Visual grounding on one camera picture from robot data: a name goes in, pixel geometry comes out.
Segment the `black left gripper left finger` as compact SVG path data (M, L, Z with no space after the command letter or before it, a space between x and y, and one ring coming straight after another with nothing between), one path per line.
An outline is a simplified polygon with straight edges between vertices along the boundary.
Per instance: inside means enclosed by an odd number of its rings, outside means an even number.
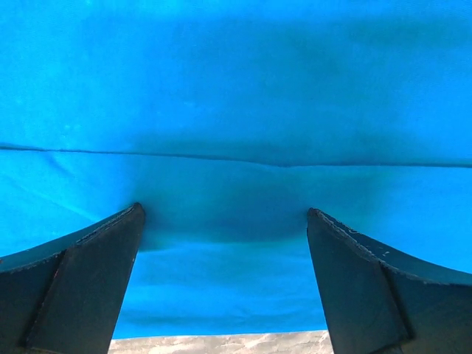
M108 352L145 225L135 203L1 258L1 352Z

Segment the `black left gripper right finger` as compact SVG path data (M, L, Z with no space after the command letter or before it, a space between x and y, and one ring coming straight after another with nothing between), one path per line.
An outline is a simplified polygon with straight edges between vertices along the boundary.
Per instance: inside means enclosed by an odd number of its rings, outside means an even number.
M470 353L471 275L394 249L319 209L308 244L335 353Z

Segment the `blue t shirt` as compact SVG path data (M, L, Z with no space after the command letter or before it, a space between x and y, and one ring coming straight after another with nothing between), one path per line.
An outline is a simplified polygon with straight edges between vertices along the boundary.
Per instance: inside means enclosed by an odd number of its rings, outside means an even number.
M325 328L317 208L471 271L469 1L3 1L1 254L146 212L116 338Z

